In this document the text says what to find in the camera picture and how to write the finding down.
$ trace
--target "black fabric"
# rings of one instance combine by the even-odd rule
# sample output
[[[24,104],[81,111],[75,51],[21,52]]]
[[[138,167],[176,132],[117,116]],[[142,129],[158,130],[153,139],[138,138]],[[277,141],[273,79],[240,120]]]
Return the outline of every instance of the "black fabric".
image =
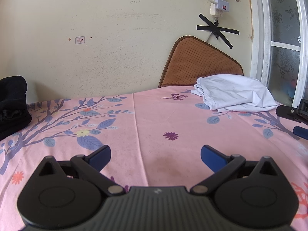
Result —
[[[0,80],[0,140],[25,128],[31,122],[26,91],[27,83],[22,76]]]

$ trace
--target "yellow flower pattern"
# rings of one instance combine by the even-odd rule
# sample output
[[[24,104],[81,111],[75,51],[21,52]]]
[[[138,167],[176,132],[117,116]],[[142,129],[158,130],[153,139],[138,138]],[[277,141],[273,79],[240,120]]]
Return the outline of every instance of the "yellow flower pattern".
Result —
[[[81,137],[81,136],[87,136],[89,135],[90,131],[87,129],[80,129],[75,132],[76,136]]]

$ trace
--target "brown cushion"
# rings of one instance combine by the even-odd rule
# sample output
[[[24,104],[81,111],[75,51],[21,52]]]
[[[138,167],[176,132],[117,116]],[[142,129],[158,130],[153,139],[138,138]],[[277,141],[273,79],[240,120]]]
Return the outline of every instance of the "brown cushion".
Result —
[[[193,86],[198,77],[215,74],[243,75],[243,69],[210,44],[193,36],[183,36],[172,48],[158,87]]]

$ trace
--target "purple flower pattern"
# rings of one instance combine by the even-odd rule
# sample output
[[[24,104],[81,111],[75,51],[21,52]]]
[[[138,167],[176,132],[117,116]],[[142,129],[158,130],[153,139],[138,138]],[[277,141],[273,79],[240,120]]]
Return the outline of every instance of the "purple flower pattern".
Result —
[[[166,136],[165,139],[169,138],[168,140],[171,140],[171,141],[174,141],[175,139],[179,137],[178,134],[172,133],[172,132],[171,133],[166,132],[164,133],[164,136]]]

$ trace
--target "orange flower pattern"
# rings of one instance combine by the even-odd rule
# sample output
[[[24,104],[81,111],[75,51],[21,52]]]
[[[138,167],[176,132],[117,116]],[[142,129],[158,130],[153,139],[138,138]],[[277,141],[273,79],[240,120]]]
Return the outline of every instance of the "orange flower pattern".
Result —
[[[23,179],[23,172],[16,172],[12,177],[12,184],[19,184]]]
[[[294,187],[294,191],[298,196],[299,205],[303,207],[304,211],[302,213],[297,212],[294,218],[304,219],[308,217],[308,192],[306,192],[302,187],[296,185],[295,183],[291,183]]]

